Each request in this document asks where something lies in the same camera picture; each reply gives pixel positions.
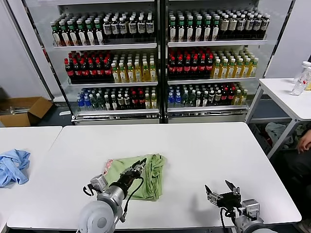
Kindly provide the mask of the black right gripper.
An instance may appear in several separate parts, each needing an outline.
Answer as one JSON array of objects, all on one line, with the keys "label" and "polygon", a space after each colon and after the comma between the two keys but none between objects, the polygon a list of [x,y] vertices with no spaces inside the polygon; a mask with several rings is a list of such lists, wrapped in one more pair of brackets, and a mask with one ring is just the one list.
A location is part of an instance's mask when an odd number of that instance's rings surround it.
[{"label": "black right gripper", "polygon": [[226,185],[229,187],[231,192],[216,194],[205,184],[207,199],[210,202],[215,202],[218,207],[224,208],[241,208],[241,194],[240,188],[236,187],[233,183],[225,180]]}]

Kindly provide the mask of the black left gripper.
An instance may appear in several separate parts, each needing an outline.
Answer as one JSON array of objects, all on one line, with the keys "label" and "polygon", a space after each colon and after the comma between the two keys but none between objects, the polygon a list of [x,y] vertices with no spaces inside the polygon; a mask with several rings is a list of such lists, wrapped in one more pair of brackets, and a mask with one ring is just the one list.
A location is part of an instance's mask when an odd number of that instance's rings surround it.
[{"label": "black left gripper", "polygon": [[135,179],[138,179],[146,165],[147,158],[138,160],[125,170],[120,176],[120,183],[126,187],[130,187]]}]

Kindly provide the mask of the bystander hand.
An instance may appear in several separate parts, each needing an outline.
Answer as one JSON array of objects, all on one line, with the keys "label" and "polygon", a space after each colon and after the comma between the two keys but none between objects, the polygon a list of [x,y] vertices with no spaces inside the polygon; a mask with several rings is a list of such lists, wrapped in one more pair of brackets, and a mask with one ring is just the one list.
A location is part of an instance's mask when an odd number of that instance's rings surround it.
[{"label": "bystander hand", "polygon": [[310,147],[311,147],[311,130],[307,130],[298,142],[297,145],[298,153],[308,151]]}]

